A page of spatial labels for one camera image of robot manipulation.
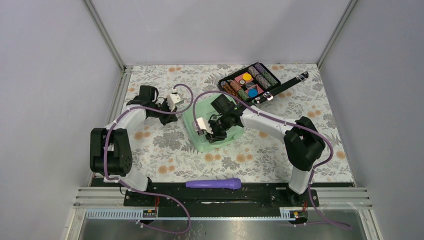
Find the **mint green medicine kit case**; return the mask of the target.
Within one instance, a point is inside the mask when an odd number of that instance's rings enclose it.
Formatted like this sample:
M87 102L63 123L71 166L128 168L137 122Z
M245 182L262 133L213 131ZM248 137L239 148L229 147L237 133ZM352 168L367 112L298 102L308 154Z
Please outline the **mint green medicine kit case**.
M220 94L196 102L196 116L192 107L182 114L188 138L198 152L222 148L243 135L242 127L224 123L224 114L235 106L232 97Z

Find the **purple flashlight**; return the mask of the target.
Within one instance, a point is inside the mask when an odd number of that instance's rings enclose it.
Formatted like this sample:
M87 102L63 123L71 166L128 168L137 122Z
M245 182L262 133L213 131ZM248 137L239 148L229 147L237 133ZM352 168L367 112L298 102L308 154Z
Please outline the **purple flashlight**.
M230 189L237 190L242 187L239 178L214 179L214 180L191 180L185 183L186 188L191 189Z

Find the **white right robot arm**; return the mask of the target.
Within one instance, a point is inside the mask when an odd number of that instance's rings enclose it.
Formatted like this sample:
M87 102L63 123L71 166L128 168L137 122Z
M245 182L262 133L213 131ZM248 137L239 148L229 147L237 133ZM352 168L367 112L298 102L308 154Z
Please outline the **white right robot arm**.
M292 165L287 201L293 206L301 205L307 199L305 191L311 182L313 165L326 148L323 136L312 121L304 116L287 120L245 102L234 103L225 94L215 98L211 106L218 114L209 119L197 117L193 124L196 132L205 135L210 143L225 140L227 131L236 126L258 130L278 139L284 144Z

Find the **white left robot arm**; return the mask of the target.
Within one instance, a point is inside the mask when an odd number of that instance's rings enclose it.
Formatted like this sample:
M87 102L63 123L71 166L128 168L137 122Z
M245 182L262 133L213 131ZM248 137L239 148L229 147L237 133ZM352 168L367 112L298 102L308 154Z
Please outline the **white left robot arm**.
M130 135L148 118L159 119L163 125L177 121L177 106L184 102L176 89L162 102L159 99L156 87L142 85L121 115L90 133L90 170L103 175L105 182L122 183L130 191L137 190L135 197L144 206L154 202L155 192L148 187L150 179L133 166Z

